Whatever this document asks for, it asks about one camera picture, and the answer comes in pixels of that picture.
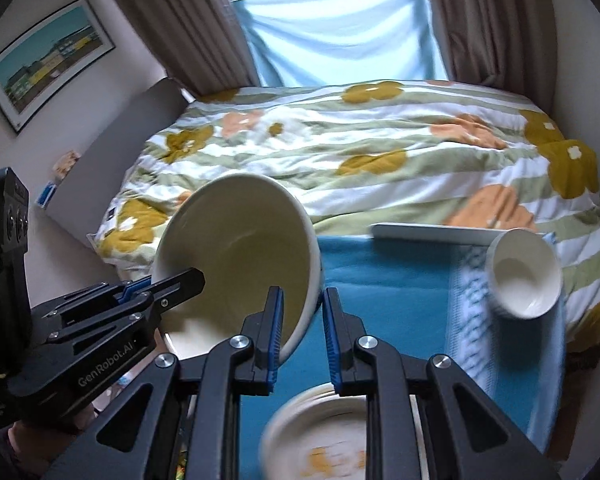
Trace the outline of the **left human hand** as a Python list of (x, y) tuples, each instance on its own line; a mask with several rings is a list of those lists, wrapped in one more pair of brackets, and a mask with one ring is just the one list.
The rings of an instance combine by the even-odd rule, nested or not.
[(24, 422), (12, 424), (7, 430), (7, 449), (17, 479), (41, 479), (53, 461), (94, 422), (96, 415), (90, 403), (58, 428), (34, 428)]

